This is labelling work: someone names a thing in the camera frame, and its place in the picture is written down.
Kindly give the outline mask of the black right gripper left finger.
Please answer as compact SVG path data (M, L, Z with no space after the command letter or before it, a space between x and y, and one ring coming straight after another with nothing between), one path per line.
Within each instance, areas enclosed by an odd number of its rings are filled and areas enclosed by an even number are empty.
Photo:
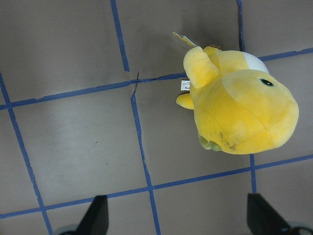
M109 228L108 198L98 195L77 227L76 235L106 235Z

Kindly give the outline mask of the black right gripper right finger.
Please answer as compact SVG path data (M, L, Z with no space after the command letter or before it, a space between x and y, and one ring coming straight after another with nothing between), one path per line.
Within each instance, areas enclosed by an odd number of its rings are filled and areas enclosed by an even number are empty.
M253 235L288 235L291 226L259 193L247 196L246 221Z

